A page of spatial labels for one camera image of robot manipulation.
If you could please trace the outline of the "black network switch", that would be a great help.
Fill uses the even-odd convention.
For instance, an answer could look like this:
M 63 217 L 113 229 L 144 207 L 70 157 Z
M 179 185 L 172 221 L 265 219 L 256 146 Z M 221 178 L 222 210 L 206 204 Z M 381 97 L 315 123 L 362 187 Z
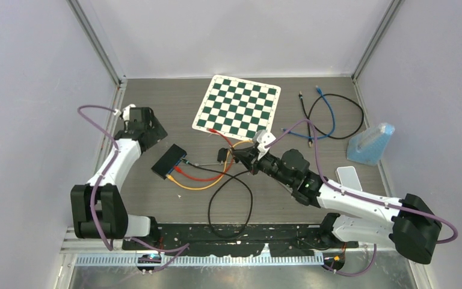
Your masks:
M 152 171 L 160 178 L 167 179 L 167 176 L 172 173 L 174 167 L 177 166 L 186 155 L 186 150 L 173 144 L 152 166 Z

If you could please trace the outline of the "black power adapter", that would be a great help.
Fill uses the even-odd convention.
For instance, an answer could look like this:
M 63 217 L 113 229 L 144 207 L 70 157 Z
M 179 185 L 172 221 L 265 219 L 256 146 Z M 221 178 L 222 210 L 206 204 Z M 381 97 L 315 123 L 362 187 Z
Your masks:
M 233 163 L 234 159 L 233 159 L 233 156 L 232 156 L 231 148 L 221 148 L 221 149 L 219 149 L 218 155 L 217 155 L 217 161 L 220 164 Z

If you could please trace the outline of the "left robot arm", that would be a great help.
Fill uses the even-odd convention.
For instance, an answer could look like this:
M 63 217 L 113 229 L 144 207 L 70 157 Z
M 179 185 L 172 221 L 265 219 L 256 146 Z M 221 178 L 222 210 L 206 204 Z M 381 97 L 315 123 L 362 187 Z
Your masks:
M 148 149 L 166 138 L 167 132 L 150 107 L 128 105 L 110 111 L 122 118 L 123 129 L 111 135 L 83 113 L 87 122 L 111 140 L 112 149 L 97 172 L 82 185 L 74 185 L 70 192 L 73 227 L 81 239 L 99 238 L 106 245 L 110 240 L 137 237 L 146 249 L 154 249 L 160 242 L 160 233 L 153 229 L 153 217 L 128 214 L 120 190 L 127 175 Z

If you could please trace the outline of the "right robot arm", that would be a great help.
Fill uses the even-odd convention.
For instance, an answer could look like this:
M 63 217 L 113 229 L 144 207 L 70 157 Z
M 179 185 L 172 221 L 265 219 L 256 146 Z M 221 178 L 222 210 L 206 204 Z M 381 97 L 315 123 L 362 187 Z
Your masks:
M 429 264 L 442 230 L 428 205 L 414 194 L 404 198 L 378 196 L 349 187 L 311 171 L 296 149 L 278 158 L 257 146 L 234 149 L 232 155 L 252 174 L 262 172 L 291 188 L 305 206 L 330 210 L 319 231 L 327 247 L 349 241 L 394 248 L 403 257 Z

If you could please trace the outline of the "green white chessboard mat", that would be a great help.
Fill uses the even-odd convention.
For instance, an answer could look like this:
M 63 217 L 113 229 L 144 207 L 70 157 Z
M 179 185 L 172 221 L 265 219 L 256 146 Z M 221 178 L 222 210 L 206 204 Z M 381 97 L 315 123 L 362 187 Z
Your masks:
M 251 140 L 270 131 L 281 88 L 224 75 L 214 75 L 192 123 L 192 129 L 214 129 L 228 138 Z

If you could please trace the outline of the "white router box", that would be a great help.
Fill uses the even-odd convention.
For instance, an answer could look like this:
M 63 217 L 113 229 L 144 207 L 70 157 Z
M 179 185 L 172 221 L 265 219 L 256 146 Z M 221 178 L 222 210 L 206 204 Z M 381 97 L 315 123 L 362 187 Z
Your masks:
M 340 184 L 353 190 L 363 191 L 356 168 L 354 166 L 343 166 L 336 169 L 337 180 Z

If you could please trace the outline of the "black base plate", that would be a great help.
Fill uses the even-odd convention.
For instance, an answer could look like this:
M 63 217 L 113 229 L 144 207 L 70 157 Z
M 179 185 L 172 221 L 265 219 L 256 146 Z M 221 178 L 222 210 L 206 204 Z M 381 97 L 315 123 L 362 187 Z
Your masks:
M 218 235 L 206 224 L 164 223 L 153 236 L 140 240 L 160 249 L 177 249 L 189 244 L 183 256 L 258 256 L 267 247 L 274 257 L 309 256 L 315 250 L 342 250 L 358 247 L 324 237 L 318 225 L 310 224 L 249 224 L 239 232 L 239 225 L 217 224 Z

